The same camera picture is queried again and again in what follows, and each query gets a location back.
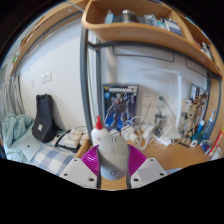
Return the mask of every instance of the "shelf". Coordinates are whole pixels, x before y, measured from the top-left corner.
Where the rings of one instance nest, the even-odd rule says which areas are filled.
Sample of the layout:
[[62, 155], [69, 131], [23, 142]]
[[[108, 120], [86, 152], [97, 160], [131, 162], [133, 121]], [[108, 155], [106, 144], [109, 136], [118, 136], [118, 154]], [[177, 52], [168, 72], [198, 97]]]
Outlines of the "shelf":
[[211, 41], [202, 33], [202, 31], [195, 26], [194, 24], [192, 24], [189, 20], [187, 20], [183, 15], [179, 14], [180, 18], [183, 20], [183, 22], [186, 24], [186, 26], [188, 27], [188, 29], [190, 30], [194, 40], [196, 40], [197, 42], [199, 42], [200, 44], [202, 42], [206, 43], [206, 44], [211, 44]]
[[[71, 3], [77, 4], [79, 7], [81, 8], [85, 8], [85, 6], [88, 3], [88, 0], [71, 0]], [[78, 11], [80, 11], [79, 9], [75, 8], [72, 5], [69, 4], [65, 4], [62, 3], [56, 7], [54, 7], [53, 9], [51, 9], [50, 11], [48, 11], [46, 14], [44, 14], [43, 17], [41, 17], [41, 19], [34, 25], [33, 29], [23, 38], [23, 40], [21, 41], [20, 47], [18, 49], [19, 52], [19, 56], [17, 57], [15, 63], [13, 63], [12, 66], [12, 70], [11, 70], [11, 75], [13, 75], [13, 73], [15, 72], [17, 66], [19, 65], [20, 61], [22, 60], [23, 56], [26, 54], [26, 52], [29, 51], [29, 48], [35, 44], [39, 44], [42, 40], [39, 40], [37, 43], [38, 38], [44, 33], [46, 32], [49, 28], [51, 28], [52, 26], [54, 26], [56, 23], [60, 22], [61, 20], [71, 16], [72, 14], [77, 13]], [[81, 15], [79, 16], [74, 16], [72, 18], [70, 18], [68, 22], [71, 22], [77, 18], [81, 18]]]
[[223, 65], [223, 61], [218, 53], [218, 51], [216, 50], [216, 48], [214, 47], [213, 44], [210, 45], [210, 50], [212, 52], [215, 64], [220, 68], [220, 73], [223, 76], [224, 75], [224, 65]]
[[[110, 10], [115, 16], [130, 9], [136, 16], [154, 14], [157, 19], [171, 18], [180, 26], [183, 37], [170, 31], [141, 23], [105, 24]], [[160, 45], [181, 52], [206, 67], [213, 73], [222, 75], [215, 63], [194, 43], [191, 31], [181, 17], [170, 8], [144, 0], [91, 0], [82, 16], [82, 25], [92, 31], [101, 41], [137, 41]]]
[[78, 152], [75, 154], [75, 158], [81, 158], [89, 149], [89, 137], [86, 139], [86, 141], [82, 144]]

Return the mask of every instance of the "red cap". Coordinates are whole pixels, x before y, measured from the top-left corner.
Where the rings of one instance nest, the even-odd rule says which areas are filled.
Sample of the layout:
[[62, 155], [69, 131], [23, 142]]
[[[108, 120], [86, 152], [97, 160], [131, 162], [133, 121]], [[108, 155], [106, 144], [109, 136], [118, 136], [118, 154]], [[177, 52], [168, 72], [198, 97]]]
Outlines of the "red cap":
[[96, 129], [101, 130], [103, 128], [103, 124], [101, 123], [100, 116], [97, 116], [96, 119]]

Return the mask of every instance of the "blanket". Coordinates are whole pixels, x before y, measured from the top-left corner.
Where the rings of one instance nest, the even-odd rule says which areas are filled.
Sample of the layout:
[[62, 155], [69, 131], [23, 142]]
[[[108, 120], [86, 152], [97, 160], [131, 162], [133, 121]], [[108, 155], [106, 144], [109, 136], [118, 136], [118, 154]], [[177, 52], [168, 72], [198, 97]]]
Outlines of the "blanket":
[[56, 176], [60, 176], [76, 153], [43, 145], [37, 152], [31, 165], [39, 167]]
[[12, 143], [21, 138], [33, 122], [33, 118], [21, 114], [15, 115], [9, 113], [2, 124], [3, 140], [7, 147], [10, 147]]

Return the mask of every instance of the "glue bottle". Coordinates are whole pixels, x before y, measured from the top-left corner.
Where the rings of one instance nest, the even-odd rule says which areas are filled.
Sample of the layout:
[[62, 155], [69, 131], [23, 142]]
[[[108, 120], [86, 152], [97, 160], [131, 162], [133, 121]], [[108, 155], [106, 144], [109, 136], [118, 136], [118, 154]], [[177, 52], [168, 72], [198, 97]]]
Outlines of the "glue bottle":
[[103, 137], [110, 135], [110, 132], [103, 127], [100, 116], [97, 116], [96, 127], [91, 131], [93, 145], [99, 145]]

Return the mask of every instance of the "power outlet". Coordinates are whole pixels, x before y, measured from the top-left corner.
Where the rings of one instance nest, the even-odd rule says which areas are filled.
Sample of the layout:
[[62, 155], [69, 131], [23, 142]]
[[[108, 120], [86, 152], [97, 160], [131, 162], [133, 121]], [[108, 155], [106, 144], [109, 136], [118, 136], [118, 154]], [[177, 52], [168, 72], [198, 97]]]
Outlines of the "power outlet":
[[46, 82], [46, 74], [43, 74], [43, 75], [41, 76], [41, 82], [42, 82], [42, 83], [45, 83], [45, 82]]
[[148, 105], [153, 105], [155, 94], [153, 93], [142, 93], [141, 94], [141, 106], [147, 107]]
[[52, 74], [51, 72], [46, 73], [46, 82], [50, 82], [52, 80]]

